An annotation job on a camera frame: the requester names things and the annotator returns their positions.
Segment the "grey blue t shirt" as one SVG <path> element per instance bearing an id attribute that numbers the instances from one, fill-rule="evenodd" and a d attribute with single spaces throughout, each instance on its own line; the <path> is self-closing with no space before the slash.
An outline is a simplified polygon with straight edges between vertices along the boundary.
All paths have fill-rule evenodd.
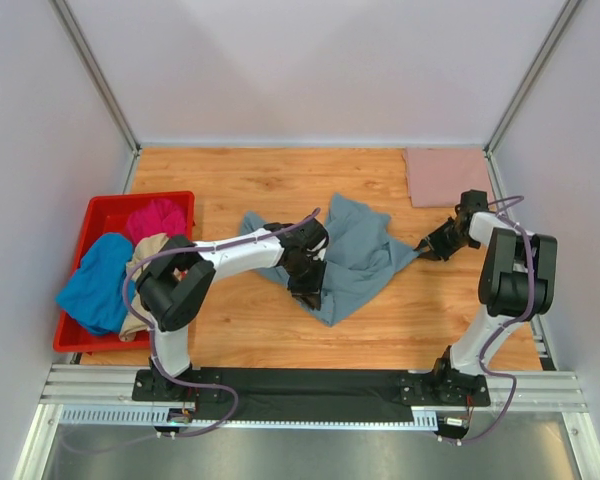
<path id="1" fill-rule="evenodd" d="M 298 304 L 328 327 L 376 297 L 418 256 L 388 233 L 391 217 L 339 193 L 332 195 L 324 227 L 329 234 L 321 308 Z"/>

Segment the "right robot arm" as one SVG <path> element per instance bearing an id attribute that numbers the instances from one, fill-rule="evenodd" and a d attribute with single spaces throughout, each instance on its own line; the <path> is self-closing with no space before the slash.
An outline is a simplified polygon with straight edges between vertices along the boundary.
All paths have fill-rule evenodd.
<path id="1" fill-rule="evenodd" d="M 420 240 L 419 257 L 447 261 L 458 250 L 486 248 L 477 292 L 480 308 L 466 332 L 414 393 L 442 405 L 485 405 L 489 365 L 508 337 L 553 303 L 558 242 L 509 219 L 504 207 L 520 199 L 490 201 L 481 190 L 461 194 L 455 215 Z"/>

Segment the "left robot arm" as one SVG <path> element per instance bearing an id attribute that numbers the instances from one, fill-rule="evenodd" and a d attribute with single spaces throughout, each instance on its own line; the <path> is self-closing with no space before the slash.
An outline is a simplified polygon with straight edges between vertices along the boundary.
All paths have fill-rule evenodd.
<path id="1" fill-rule="evenodd" d="M 320 309 L 328 243 L 325 227 L 306 218 L 217 242 L 192 243 L 178 235 L 136 265 L 130 280 L 140 305 L 129 311 L 147 326 L 151 354 L 148 369 L 136 375 L 133 400 L 192 401 L 202 385 L 188 353 L 189 325 L 221 280 L 281 268 L 291 296 L 310 310 Z"/>

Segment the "folded pink t shirt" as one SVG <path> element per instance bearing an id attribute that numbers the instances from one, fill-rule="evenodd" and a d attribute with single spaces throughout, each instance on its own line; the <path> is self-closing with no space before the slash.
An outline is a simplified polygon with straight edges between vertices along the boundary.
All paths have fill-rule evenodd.
<path id="1" fill-rule="evenodd" d="M 414 148 L 403 151 L 406 183 L 415 208 L 456 205 L 463 192 L 479 190 L 495 199 L 487 161 L 480 148 Z"/>

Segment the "magenta t shirt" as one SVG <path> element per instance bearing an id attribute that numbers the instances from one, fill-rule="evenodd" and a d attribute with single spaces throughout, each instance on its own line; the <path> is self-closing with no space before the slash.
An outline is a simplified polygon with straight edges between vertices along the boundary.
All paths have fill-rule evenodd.
<path id="1" fill-rule="evenodd" d="M 171 200 L 158 198 L 131 213 L 126 222 L 126 233 L 137 245 L 141 240 L 156 234 L 168 237 L 185 235 L 187 218 L 184 210 Z"/>

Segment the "beige t shirt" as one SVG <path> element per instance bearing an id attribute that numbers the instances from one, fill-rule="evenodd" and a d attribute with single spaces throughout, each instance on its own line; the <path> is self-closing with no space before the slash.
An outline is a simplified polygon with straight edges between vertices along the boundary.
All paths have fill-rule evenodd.
<path id="1" fill-rule="evenodd" d="M 149 237 L 145 237 L 139 241 L 136 245 L 135 250 L 131 259 L 126 263 L 125 274 L 131 272 L 131 270 L 145 258 L 154 255 L 161 251 L 161 249 L 168 242 L 169 237 L 166 233 L 158 233 Z M 148 312 L 141 305 L 139 296 L 135 291 L 135 287 L 129 285 L 130 293 L 129 299 L 131 300 L 132 307 L 140 313 L 144 317 L 148 317 Z M 132 313 L 128 310 L 125 310 L 126 316 L 123 320 L 121 330 L 119 332 L 119 339 L 122 342 L 132 342 L 136 334 L 145 331 L 147 329 L 147 325 L 136 318 Z"/>

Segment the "bright blue t shirt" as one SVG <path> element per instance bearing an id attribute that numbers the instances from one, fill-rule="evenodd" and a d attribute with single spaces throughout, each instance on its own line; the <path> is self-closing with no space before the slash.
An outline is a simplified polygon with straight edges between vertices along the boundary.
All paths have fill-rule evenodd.
<path id="1" fill-rule="evenodd" d="M 127 315 L 122 298 L 133 245 L 119 233 L 100 236 L 57 294 L 57 305 L 89 334 L 119 334 Z"/>

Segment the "red plastic bin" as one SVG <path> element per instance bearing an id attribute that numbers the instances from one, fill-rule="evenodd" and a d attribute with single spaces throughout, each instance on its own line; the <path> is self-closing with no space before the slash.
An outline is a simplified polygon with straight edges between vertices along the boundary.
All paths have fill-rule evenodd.
<path id="1" fill-rule="evenodd" d="M 87 206 L 81 227 L 78 244 L 70 268 L 74 274 L 88 249 L 104 234 L 122 234 L 128 236 L 129 217 L 150 205 L 152 201 L 169 200 L 184 215 L 185 233 L 191 236 L 194 223 L 194 194 L 190 191 L 156 192 L 99 196 L 92 198 Z M 62 311 L 53 340 L 53 349 L 59 353 L 88 353 L 96 351 L 138 350 L 149 347 L 147 333 L 139 333 L 134 340 L 123 342 L 113 333 L 94 336 L 87 332 L 77 320 Z"/>

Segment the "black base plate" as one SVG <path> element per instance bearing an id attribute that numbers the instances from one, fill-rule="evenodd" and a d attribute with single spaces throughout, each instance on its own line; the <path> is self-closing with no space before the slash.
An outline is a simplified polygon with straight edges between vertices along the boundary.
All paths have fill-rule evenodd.
<path id="1" fill-rule="evenodd" d="M 235 413 L 244 408 L 284 414 L 376 417 L 416 406 L 486 407 L 477 405 L 442 405 L 423 401 L 414 393 L 419 376 L 404 370 L 326 370 L 272 368 L 201 368 L 181 375 L 184 381 L 209 384 L 209 389 L 175 385 L 165 380 L 156 369 L 136 373 L 132 399 L 140 402 L 192 403 L 197 411 L 226 414 L 233 404 L 225 385 L 238 394 Z"/>

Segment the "right aluminium frame post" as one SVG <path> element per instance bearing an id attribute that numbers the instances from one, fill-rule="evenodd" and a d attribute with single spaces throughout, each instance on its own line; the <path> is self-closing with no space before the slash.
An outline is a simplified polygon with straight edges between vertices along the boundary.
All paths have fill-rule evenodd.
<path id="1" fill-rule="evenodd" d="M 515 90 L 514 95 L 504 110 L 489 140 L 484 145 L 484 153 L 487 157 L 493 155 L 501 144 L 507 131 L 541 77 L 542 72 L 549 64 L 562 37 L 565 35 L 572 21 L 584 4 L 585 2 L 583 0 L 567 0 L 562 3 L 555 20 L 542 40 L 529 67 Z"/>

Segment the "aluminium frame post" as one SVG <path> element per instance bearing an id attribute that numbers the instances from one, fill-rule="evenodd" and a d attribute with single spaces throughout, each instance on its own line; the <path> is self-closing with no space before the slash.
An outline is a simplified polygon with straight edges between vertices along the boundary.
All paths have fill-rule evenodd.
<path id="1" fill-rule="evenodd" d="M 94 55 L 91 46 L 86 38 L 86 35 L 81 28 L 81 25 L 71 8 L 68 1 L 65 0 L 50 0 L 50 6 L 58 17 L 60 24 L 64 28 L 68 39 L 75 49 L 81 63 L 97 90 L 98 95 L 103 101 L 105 108 L 111 116 L 117 129 L 123 136 L 126 144 L 131 151 L 137 153 L 140 150 L 140 142 L 133 132 L 125 114 L 123 113 L 119 102 L 117 101 L 103 70 L 101 69 L 96 56 Z"/>
<path id="2" fill-rule="evenodd" d="M 529 67 L 515 90 L 514 95 L 504 110 L 489 140 L 484 145 L 484 153 L 487 157 L 493 155 L 501 144 L 507 131 L 541 77 L 542 72 L 549 64 L 562 37 L 565 35 L 572 21 L 584 4 L 585 2 L 583 0 L 567 0 L 562 3 L 555 20 L 542 40 Z"/>

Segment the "left aluminium frame post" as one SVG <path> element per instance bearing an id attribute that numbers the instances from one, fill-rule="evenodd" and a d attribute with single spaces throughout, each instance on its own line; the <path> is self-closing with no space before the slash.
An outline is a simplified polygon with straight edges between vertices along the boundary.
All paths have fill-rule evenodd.
<path id="1" fill-rule="evenodd" d="M 64 28 L 68 39 L 75 49 L 81 63 L 97 90 L 98 95 L 103 101 L 105 108 L 111 116 L 117 129 L 123 136 L 126 144 L 131 151 L 137 153 L 140 150 L 140 142 L 133 132 L 125 114 L 123 113 L 119 102 L 117 101 L 103 70 L 101 69 L 96 56 L 94 55 L 91 46 L 86 38 L 86 35 L 81 28 L 81 25 L 71 8 L 68 1 L 65 0 L 50 0 L 50 6 L 58 17 L 60 24 Z"/>

